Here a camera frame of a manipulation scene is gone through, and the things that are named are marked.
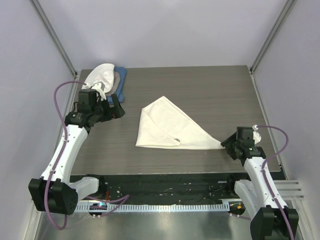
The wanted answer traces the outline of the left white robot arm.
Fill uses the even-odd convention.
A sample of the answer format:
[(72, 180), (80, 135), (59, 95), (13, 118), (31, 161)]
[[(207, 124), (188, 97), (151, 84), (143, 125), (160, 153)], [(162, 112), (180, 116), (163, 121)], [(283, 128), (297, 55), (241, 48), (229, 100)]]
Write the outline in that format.
[(100, 200), (107, 193), (104, 177), (87, 174), (71, 182), (71, 171), (79, 150), (91, 128), (97, 124), (125, 115), (117, 94), (111, 95), (112, 102), (103, 100), (95, 89), (83, 89), (73, 109), (65, 116), (66, 132), (62, 134), (55, 153), (40, 178), (33, 178), (28, 189), (38, 211), (71, 215), (79, 201), (93, 196)]

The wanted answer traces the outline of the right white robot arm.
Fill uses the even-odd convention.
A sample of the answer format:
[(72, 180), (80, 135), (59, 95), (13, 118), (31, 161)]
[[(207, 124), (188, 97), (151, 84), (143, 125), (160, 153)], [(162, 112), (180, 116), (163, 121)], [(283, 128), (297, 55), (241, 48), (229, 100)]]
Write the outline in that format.
[(299, 215), (288, 207), (276, 188), (264, 150), (256, 146), (258, 125), (238, 126), (236, 132), (221, 143), (233, 160), (240, 160), (248, 179), (229, 175), (226, 193), (239, 197), (250, 217), (250, 235), (253, 240), (293, 240)]

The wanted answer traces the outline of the white cloth napkin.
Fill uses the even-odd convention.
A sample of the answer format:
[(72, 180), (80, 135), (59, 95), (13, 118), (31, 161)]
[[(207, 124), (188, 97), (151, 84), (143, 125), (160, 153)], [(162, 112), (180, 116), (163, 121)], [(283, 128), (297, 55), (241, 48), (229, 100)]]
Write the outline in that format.
[(171, 150), (223, 148), (219, 140), (208, 134), (165, 96), (142, 108), (135, 146)]

